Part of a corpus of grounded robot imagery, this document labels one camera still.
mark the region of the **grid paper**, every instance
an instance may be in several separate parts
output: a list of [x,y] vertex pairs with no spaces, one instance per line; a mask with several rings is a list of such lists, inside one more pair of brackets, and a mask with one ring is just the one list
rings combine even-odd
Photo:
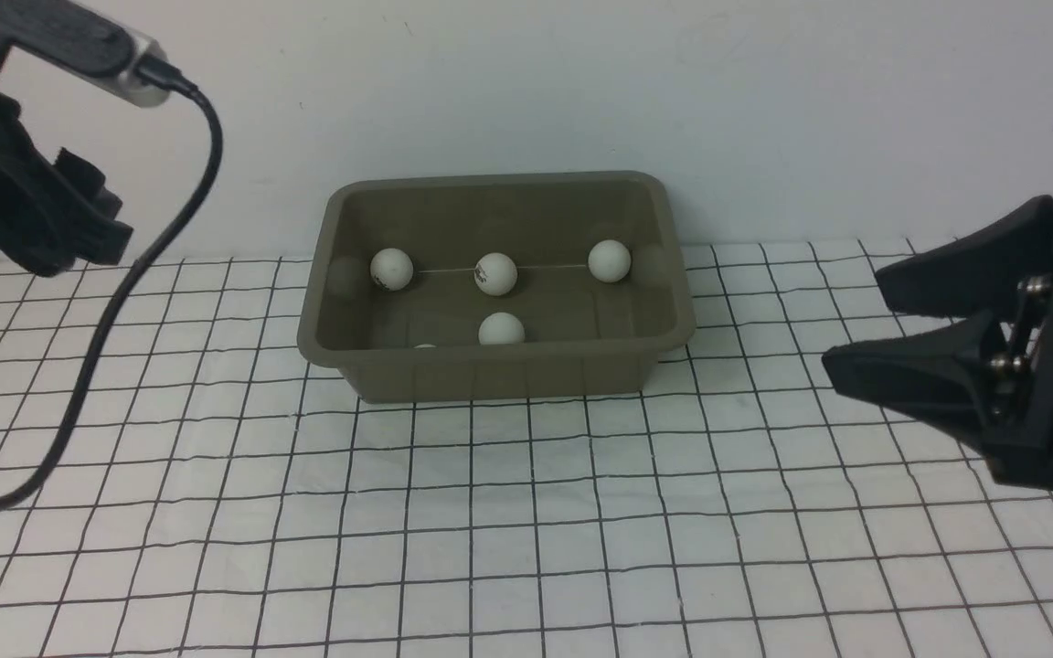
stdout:
[[[938,325],[874,286],[910,253],[687,246],[642,395],[417,405],[301,358],[309,261],[155,266],[0,513],[0,657],[1053,655],[1053,495],[819,362]],[[123,274],[0,263],[0,495]]]

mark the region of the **white ball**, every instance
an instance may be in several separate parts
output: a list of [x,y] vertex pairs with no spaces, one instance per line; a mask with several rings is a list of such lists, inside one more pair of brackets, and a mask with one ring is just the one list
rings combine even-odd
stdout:
[[506,254],[485,254],[474,266],[474,282],[485,295],[501,297],[518,282],[518,267]]
[[510,345],[526,340],[522,322],[510,313],[494,313],[477,328],[477,342],[483,345]]
[[603,240],[588,254],[588,270],[594,278],[605,283],[615,283],[625,278],[632,267],[632,254],[628,246],[615,240]]
[[413,261],[409,254],[393,246],[372,257],[372,282],[384,291],[396,292],[413,280]]

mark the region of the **screw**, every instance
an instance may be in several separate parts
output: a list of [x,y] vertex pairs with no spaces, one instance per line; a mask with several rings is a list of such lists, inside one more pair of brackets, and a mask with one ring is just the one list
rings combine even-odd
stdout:
[[990,359],[990,371],[993,371],[997,375],[1010,375],[1016,374],[1016,372],[1024,372],[1027,370],[1027,358],[1021,355],[1014,355],[1013,357],[999,354]]
[[1028,276],[1027,279],[1019,280],[1018,292],[1027,293],[1027,295],[1032,297],[1037,297],[1046,295],[1050,291],[1050,277],[1042,276]]

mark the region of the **plastic tray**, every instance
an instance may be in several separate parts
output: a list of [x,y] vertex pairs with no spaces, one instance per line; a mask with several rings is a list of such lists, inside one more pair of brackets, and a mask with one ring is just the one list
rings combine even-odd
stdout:
[[[615,239],[631,274],[602,283],[588,254]],[[404,250],[404,291],[372,283],[372,255]],[[490,252],[518,265],[510,295],[485,296]],[[489,314],[515,314],[526,342],[479,345]],[[298,346],[338,367],[360,397],[392,401],[637,392],[695,326],[681,250],[660,182],[639,172],[471,176],[354,183],[327,203]],[[430,343],[433,350],[415,350]]]

